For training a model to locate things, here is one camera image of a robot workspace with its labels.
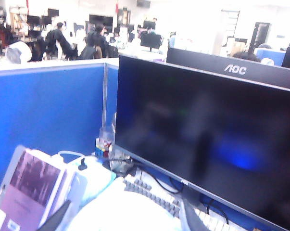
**keyboard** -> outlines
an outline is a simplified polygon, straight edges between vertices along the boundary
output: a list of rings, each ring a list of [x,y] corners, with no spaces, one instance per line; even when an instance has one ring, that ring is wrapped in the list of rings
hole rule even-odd
[[[152,188],[149,184],[146,184],[131,175],[127,175],[124,178],[123,183],[126,185],[125,191],[142,194],[160,205],[172,216],[179,218],[180,201],[166,193],[164,190]]]
[[[180,199],[170,195],[164,189],[160,188],[159,186],[152,187],[151,185],[140,181],[138,178],[131,175],[127,175],[124,178],[123,183],[126,185],[125,191],[144,195],[150,198],[156,204],[160,205],[175,218],[180,218]],[[194,211],[209,231],[244,231],[243,228],[235,225],[234,223],[231,223],[231,225],[226,224],[225,221],[223,221],[223,217],[211,210],[210,213],[215,214],[215,217],[206,214],[197,208],[195,208]]]
[[[234,226],[230,226],[217,218],[211,217],[209,214],[206,214],[197,208],[194,210],[196,215],[199,216],[199,218],[203,221],[204,225],[210,231],[237,231]]]

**blue cubicle partition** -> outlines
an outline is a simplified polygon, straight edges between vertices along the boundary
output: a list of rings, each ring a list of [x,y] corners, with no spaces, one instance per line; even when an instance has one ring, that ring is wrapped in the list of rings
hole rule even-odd
[[[259,59],[268,58],[274,61],[275,66],[281,66],[285,57],[285,51],[275,51],[272,49],[258,48],[257,57]]]
[[[0,71],[0,183],[15,147],[90,154],[102,126],[104,63]]]

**black cable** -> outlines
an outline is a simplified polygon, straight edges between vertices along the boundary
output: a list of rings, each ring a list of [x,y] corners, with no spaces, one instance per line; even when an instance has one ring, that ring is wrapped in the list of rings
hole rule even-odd
[[[226,223],[227,223],[227,225],[229,225],[229,219],[228,219],[227,214],[219,206],[212,205],[213,202],[214,202],[214,199],[211,199],[209,204],[207,205],[207,214],[209,215],[209,208],[210,208],[210,206],[212,206],[212,207],[216,208],[217,210],[219,210],[224,215],[224,217],[226,219]]]
[[[182,185],[182,188],[179,189],[179,188],[175,185],[175,183],[174,183],[174,181],[173,181],[173,179],[172,179],[171,177],[169,177],[169,181],[171,182],[171,184],[173,185],[173,187],[174,187],[178,192],[181,193],[181,192],[183,191],[184,184]]]
[[[173,193],[173,194],[178,194],[178,193],[181,193],[180,191],[177,191],[177,192],[174,192],[174,191],[171,191],[171,190],[169,190],[169,189],[167,189],[167,188],[165,188],[159,181],[158,181],[158,179],[154,176],[154,175],[152,175],[151,173],[149,173],[149,172],[147,172],[147,171],[145,171],[148,175],[150,175],[157,183],[158,183],[158,185],[161,187],[161,188],[163,188],[164,190],[166,190],[166,191],[168,191],[169,193]]]

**keyboard keys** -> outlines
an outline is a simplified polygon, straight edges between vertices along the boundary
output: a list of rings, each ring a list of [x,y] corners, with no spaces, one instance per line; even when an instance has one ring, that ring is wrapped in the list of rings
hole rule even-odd
[[[203,219],[203,224],[208,227],[209,223],[210,223],[210,220],[211,220],[211,216],[209,214],[205,214],[205,217]]]
[[[221,220],[219,220],[218,223],[217,223],[217,225],[216,225],[215,231],[222,231],[223,226],[224,226],[224,222],[222,222]]]
[[[196,215],[199,216],[199,214],[200,214],[201,211],[199,209],[197,209],[197,208],[194,209],[194,210],[195,210]]]
[[[210,222],[209,222],[209,225],[208,225],[208,229],[210,231],[214,231],[215,230],[215,227],[217,226],[217,223],[218,223],[218,219],[216,218],[211,218]]]
[[[222,231],[229,231],[230,226],[227,224],[224,224]]]
[[[200,218],[200,220],[204,220],[204,217],[206,216],[206,214],[204,213],[204,212],[201,212],[200,214],[199,214],[199,218]]]
[[[237,231],[235,227],[230,226],[229,231]]]

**wall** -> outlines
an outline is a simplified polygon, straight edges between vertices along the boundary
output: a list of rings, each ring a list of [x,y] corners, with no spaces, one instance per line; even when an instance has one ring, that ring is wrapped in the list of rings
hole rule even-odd
[[[286,48],[290,42],[290,7],[250,6],[239,9],[235,36],[250,39],[256,22],[271,23],[267,43],[274,49]]]
[[[58,21],[67,21],[68,29],[73,29],[73,23],[85,25],[89,20],[89,14],[105,15],[114,17],[113,25],[116,25],[115,6],[117,0],[29,0],[30,15],[47,15],[48,8],[58,9],[60,17]],[[26,0],[5,0],[6,9],[10,6],[26,6]],[[148,9],[136,7],[136,0],[119,0],[120,9],[127,7],[131,10],[131,24],[139,24]]]

